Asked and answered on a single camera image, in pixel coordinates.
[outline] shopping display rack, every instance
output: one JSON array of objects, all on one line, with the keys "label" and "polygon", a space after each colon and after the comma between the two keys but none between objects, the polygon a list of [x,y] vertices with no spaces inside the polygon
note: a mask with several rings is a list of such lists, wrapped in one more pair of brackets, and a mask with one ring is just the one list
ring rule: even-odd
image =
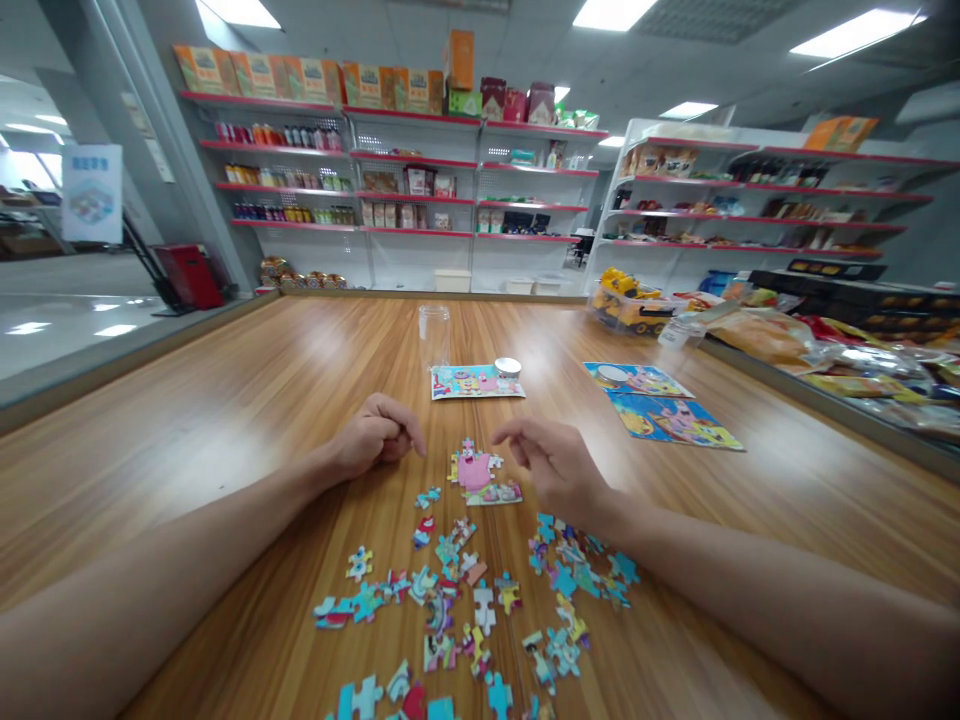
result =
[{"label": "shopping display rack", "polygon": [[[375,290],[435,289],[434,271],[471,274],[471,291],[502,293],[518,276],[561,270],[567,249],[579,240],[572,233],[583,224],[594,183],[589,170],[592,151],[608,133],[543,127],[525,123],[484,122],[475,118],[420,115],[368,108],[335,108],[283,100],[258,100],[183,92],[195,103],[209,128],[199,139],[218,161],[221,176],[214,185],[230,194],[230,204],[312,211],[349,204],[355,224],[287,222],[283,219],[231,218],[234,226],[254,232],[264,255],[286,258],[298,272],[319,270],[347,278],[351,287]],[[225,141],[216,124],[274,128],[320,127],[336,130],[342,151]],[[560,168],[511,164],[514,149],[546,158],[551,141],[564,143]],[[394,148],[422,156],[390,154]],[[220,164],[270,167],[276,172],[301,171],[348,177],[349,189],[267,187],[231,182]],[[407,195],[402,178],[408,164],[433,168],[456,178],[456,197]],[[398,192],[367,189],[364,173],[390,173]],[[510,198],[534,199],[512,202]],[[364,223],[364,200],[422,206],[429,228],[378,227]],[[549,216],[546,235],[518,235],[480,228],[487,213],[516,211]],[[437,220],[444,227],[437,227]],[[579,294],[582,281],[571,279],[564,294]]]}]

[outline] fluorescent light panel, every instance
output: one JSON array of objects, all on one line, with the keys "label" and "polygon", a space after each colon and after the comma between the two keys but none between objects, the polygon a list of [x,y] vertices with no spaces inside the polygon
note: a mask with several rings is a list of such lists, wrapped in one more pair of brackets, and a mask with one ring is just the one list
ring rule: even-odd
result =
[{"label": "fluorescent light panel", "polygon": [[687,101],[685,103],[680,103],[675,108],[670,108],[664,113],[660,113],[660,117],[672,118],[674,120],[689,120],[690,118],[695,118],[699,115],[703,115],[705,112],[710,112],[717,105],[713,103],[695,103]]},{"label": "fluorescent light panel", "polygon": [[790,52],[833,59],[903,32],[926,19],[925,15],[914,18],[913,13],[874,9],[797,45]]},{"label": "fluorescent light panel", "polygon": [[200,2],[230,25],[280,29],[280,23],[269,13],[260,0],[200,0]]},{"label": "fluorescent light panel", "polygon": [[627,32],[657,0],[587,0],[573,21],[574,27]]},{"label": "fluorescent light panel", "polygon": [[106,330],[101,330],[98,333],[94,333],[94,335],[100,335],[101,337],[116,337],[117,335],[123,335],[131,330],[136,329],[136,325],[111,325]]}]

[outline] plastic bin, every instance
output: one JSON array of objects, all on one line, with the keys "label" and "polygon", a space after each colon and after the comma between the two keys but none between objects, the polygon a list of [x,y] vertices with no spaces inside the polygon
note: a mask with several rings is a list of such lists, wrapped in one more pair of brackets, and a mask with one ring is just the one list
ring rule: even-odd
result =
[{"label": "plastic bin", "polygon": [[[652,288],[641,286],[644,291]],[[587,310],[614,332],[658,337],[670,319],[687,309],[688,301],[674,298],[632,300],[599,283],[587,299]]]}]

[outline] packaged food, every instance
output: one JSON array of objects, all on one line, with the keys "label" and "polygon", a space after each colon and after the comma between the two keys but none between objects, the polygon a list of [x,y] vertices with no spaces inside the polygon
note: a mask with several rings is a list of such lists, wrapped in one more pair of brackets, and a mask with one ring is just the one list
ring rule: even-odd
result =
[{"label": "packaged food", "polygon": [[438,174],[434,180],[434,197],[450,197],[454,198],[457,196],[457,178],[454,175],[442,175]]},{"label": "packaged food", "polygon": [[503,232],[503,220],[504,220],[504,211],[503,210],[491,210],[490,211],[490,232],[494,234]]},{"label": "packaged food", "polygon": [[550,83],[535,82],[530,86],[527,122],[531,125],[553,125],[557,88]]},{"label": "packaged food", "polygon": [[490,208],[477,209],[477,232],[490,232]]},{"label": "packaged food", "polygon": [[417,211],[409,203],[404,203],[400,207],[400,227],[407,229],[416,229],[417,227]]},{"label": "packaged food", "polygon": [[483,119],[503,120],[503,110],[507,105],[507,81],[500,78],[481,78],[480,94],[483,101]]},{"label": "packaged food", "polygon": [[451,90],[473,91],[473,33],[451,30],[443,49],[443,78]]},{"label": "packaged food", "polygon": [[517,88],[507,88],[503,107],[505,122],[524,122],[527,117],[527,94]]}]

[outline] poster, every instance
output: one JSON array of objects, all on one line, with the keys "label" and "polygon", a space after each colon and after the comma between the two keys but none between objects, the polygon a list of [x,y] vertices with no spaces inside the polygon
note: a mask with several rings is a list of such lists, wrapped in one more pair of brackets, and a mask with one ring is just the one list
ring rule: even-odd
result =
[{"label": "poster", "polygon": [[64,145],[63,238],[123,242],[123,147]]}]

